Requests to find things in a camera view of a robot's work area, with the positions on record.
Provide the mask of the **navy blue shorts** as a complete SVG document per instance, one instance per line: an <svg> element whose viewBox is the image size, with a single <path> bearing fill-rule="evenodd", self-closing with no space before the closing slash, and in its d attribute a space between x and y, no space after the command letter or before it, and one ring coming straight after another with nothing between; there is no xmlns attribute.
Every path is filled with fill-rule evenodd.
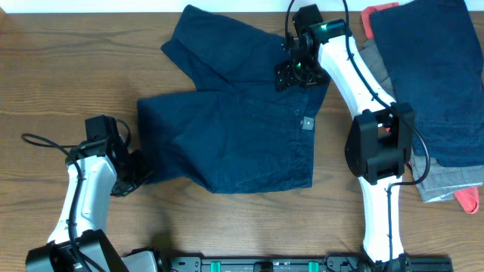
<svg viewBox="0 0 484 272"><path fill-rule="evenodd" d="M190 178L212 193L312 185L315 117L327 85L285 91L281 36L188 5L162 52L195 90L138 101L150 182Z"/></svg>

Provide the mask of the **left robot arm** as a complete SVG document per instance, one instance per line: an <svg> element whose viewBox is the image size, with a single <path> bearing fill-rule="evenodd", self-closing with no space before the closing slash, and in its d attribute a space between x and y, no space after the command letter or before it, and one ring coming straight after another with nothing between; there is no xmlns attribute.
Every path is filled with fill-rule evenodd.
<svg viewBox="0 0 484 272"><path fill-rule="evenodd" d="M29 250L28 271L158 271L150 249L121 256L106 235L110 198L126 196L143 180L129 139L118 133L95 135L63 146L34 134L23 141L60 150L67 157L69 184L55 229L44 246Z"/></svg>

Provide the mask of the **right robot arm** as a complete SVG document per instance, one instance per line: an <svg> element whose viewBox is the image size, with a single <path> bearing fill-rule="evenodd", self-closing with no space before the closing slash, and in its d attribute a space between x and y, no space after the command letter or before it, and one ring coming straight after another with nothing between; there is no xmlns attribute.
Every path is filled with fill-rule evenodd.
<svg viewBox="0 0 484 272"><path fill-rule="evenodd" d="M315 87L333 81L352 117L344 149L361 186L367 269L390 271L405 254L399 233L399 189L410 159L414 112L374 78L342 19L294 19L285 34L288 61L275 68L276 89Z"/></svg>

